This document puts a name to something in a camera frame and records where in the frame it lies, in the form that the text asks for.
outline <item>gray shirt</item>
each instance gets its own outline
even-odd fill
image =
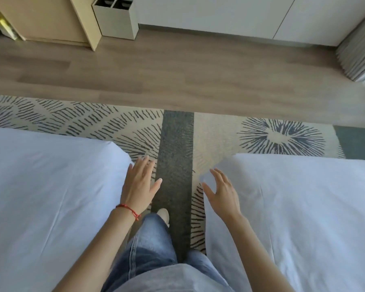
[[[176,264],[148,271],[128,280],[115,292],[233,292],[187,264]]]

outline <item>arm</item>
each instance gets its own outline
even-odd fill
[[[157,180],[150,186],[154,162],[149,157],[128,167],[120,202],[136,213],[142,213],[161,186]],[[135,221],[130,210],[119,207],[111,211],[107,221],[89,246],[55,287],[53,292],[100,292],[110,272],[115,255]]]
[[[218,169],[211,169],[211,173],[215,177],[216,193],[202,183],[204,193],[229,229],[253,292],[294,292],[240,212],[238,194],[227,176]]]

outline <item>white trash bin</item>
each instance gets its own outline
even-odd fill
[[[133,0],[95,0],[92,7],[103,36],[135,40],[139,27]]]

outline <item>jeans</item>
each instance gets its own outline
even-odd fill
[[[184,263],[193,266],[219,284],[228,286],[211,261],[200,251],[190,250]],[[112,268],[102,292],[113,292],[137,275],[173,264],[177,264],[177,257],[168,227],[160,216],[150,213],[143,218],[141,228]]]

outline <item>hand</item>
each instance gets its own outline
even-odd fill
[[[143,160],[138,158],[134,166],[132,164],[128,166],[120,203],[126,204],[137,214],[147,209],[160,189],[161,178],[150,186],[154,164],[154,161],[149,162],[149,156],[146,156]]]
[[[210,172],[215,177],[216,193],[206,183],[202,182],[202,186],[212,209],[225,223],[240,217],[242,214],[240,212],[238,194],[230,180],[219,169],[210,169]]]

